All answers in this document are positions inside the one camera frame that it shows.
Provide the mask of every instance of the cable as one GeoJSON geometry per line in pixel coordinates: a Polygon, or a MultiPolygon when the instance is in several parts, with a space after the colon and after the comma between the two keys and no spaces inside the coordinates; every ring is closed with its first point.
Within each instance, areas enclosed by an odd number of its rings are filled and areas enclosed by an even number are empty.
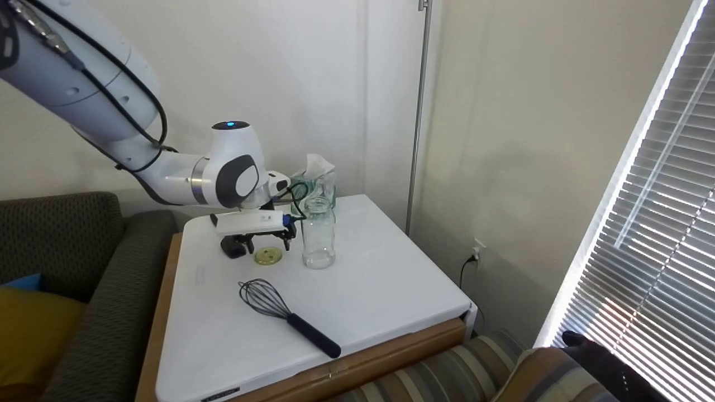
{"type": "Polygon", "coordinates": [[[307,196],[307,185],[305,183],[301,183],[301,182],[297,182],[297,183],[293,183],[291,188],[288,188],[288,192],[291,192],[291,199],[293,199],[293,205],[294,205],[294,210],[300,212],[300,221],[304,221],[305,220],[305,212],[300,209],[300,201],[304,201],[305,196],[307,196]],[[294,196],[294,188],[304,188],[304,195],[297,199],[294,196]]]}
{"type": "Polygon", "coordinates": [[[478,270],[478,257],[469,255],[469,260],[467,260],[467,262],[463,265],[463,268],[459,268],[459,289],[463,289],[463,290],[465,290],[465,270],[467,270],[469,265],[475,265],[473,270],[478,270]]]}
{"type": "Polygon", "coordinates": [[[103,46],[97,46],[91,36],[87,36],[83,29],[77,29],[76,24],[72,24],[68,21],[65,21],[60,14],[56,14],[54,9],[48,9],[46,4],[43,4],[40,0],[28,0],[28,4],[34,4],[35,9],[40,9],[45,16],[48,16],[52,21],[56,21],[57,24],[63,24],[66,31],[72,31],[73,36],[83,39],[88,48],[94,48],[97,54],[103,54],[110,62],[114,62],[124,76],[130,76],[133,80],[133,85],[151,100],[151,105],[155,107],[155,114],[160,118],[160,137],[159,141],[154,137],[149,137],[135,122],[133,117],[128,114],[128,109],[110,95],[110,90],[104,90],[104,85],[100,85],[95,80],[95,76],[87,69],[83,69],[83,75],[91,80],[91,85],[97,87],[97,93],[103,93],[103,96],[106,96],[106,100],[128,118],[128,124],[142,135],[151,145],[160,150],[170,150],[163,148],[165,135],[167,135],[167,118],[165,118],[165,109],[160,105],[160,100],[154,96],[151,90],[147,90],[147,85],[130,69],[124,67],[124,62],[120,62],[111,51],[106,51],[103,46]]]}

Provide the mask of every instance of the whisk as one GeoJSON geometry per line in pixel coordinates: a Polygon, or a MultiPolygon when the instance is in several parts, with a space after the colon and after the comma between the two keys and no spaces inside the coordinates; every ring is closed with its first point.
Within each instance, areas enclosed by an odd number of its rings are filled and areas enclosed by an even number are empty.
{"type": "Polygon", "coordinates": [[[323,351],[325,355],[330,355],[333,359],[339,357],[339,346],[325,337],[323,333],[319,333],[316,328],[312,328],[305,319],[301,319],[300,316],[294,316],[283,298],[272,289],[269,281],[266,280],[250,280],[246,285],[240,285],[239,289],[239,298],[257,314],[260,316],[269,316],[277,319],[286,319],[297,333],[301,333],[307,342],[312,342],[319,351],[323,351]]]}

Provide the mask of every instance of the wall outlet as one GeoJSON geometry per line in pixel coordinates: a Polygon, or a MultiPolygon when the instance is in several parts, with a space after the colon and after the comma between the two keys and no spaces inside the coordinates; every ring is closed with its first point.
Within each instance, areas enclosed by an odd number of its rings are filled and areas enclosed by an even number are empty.
{"type": "Polygon", "coordinates": [[[470,255],[478,260],[487,251],[487,243],[479,241],[478,238],[470,238],[470,241],[473,241],[470,255]]]}

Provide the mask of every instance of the gray couch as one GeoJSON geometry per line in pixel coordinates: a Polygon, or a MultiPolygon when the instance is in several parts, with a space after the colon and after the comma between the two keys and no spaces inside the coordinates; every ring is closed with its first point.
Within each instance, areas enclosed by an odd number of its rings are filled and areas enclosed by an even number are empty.
{"type": "Polygon", "coordinates": [[[172,232],[186,220],[122,220],[106,192],[0,201],[0,285],[43,272],[40,289],[87,303],[43,401],[131,401],[172,232]]]}

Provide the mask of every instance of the white wall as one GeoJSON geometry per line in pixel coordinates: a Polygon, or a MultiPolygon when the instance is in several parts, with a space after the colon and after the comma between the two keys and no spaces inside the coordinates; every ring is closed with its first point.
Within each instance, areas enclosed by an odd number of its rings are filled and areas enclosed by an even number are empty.
{"type": "Polygon", "coordinates": [[[444,0],[414,239],[531,345],[687,2],[444,0]]]}
{"type": "MultiPolygon", "coordinates": [[[[167,143],[205,152],[210,125],[250,122],[269,169],[297,172],[305,152],[338,165],[342,195],[367,192],[400,220],[367,162],[397,169],[407,191],[420,31],[410,0],[91,0],[154,65],[170,114],[167,143]],[[379,87],[397,96],[386,104],[379,87]]],[[[72,129],[0,83],[0,199],[114,191],[124,205],[151,205],[72,129]]]]}

